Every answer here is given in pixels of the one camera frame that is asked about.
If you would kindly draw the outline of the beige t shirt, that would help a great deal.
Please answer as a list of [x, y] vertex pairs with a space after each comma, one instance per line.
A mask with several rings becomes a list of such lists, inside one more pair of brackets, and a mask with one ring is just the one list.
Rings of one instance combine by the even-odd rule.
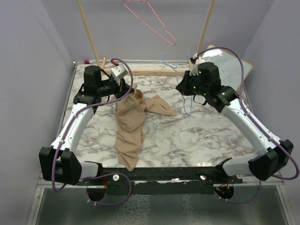
[[128, 171], [133, 171], [138, 163], [137, 153], [145, 139], [142, 127], [147, 118], [146, 112], [176, 116], [176, 111], [160, 96], [144, 98], [143, 93], [133, 84], [133, 93], [116, 103], [115, 118], [118, 135], [114, 144], [118, 151], [118, 162]]

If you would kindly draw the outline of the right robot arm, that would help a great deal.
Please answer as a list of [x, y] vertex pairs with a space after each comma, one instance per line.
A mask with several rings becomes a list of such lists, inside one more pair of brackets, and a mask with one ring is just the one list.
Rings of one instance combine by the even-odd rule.
[[270, 132], [239, 99], [230, 86], [221, 84], [218, 67], [212, 62], [195, 65], [186, 70], [176, 90], [184, 96], [202, 96], [205, 103], [228, 118], [246, 137], [255, 154], [238, 159], [226, 159], [218, 166], [215, 177], [220, 183], [228, 182], [235, 175], [253, 175], [266, 181], [288, 162], [293, 150], [290, 140], [282, 140]]

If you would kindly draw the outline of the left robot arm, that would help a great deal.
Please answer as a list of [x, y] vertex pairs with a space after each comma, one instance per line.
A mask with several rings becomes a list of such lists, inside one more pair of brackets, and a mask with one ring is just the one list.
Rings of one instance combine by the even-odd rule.
[[112, 103], [122, 100], [132, 92], [133, 84], [127, 84], [124, 77], [132, 75], [126, 63], [116, 64], [110, 69], [108, 79], [103, 80], [104, 70], [96, 65], [87, 66], [83, 73], [83, 84], [73, 99], [70, 116], [49, 147], [39, 151], [39, 161], [44, 180], [52, 183], [76, 185], [88, 179], [98, 185], [104, 174], [99, 163], [80, 162], [75, 153], [80, 138], [97, 108], [106, 105], [104, 97], [115, 96]]

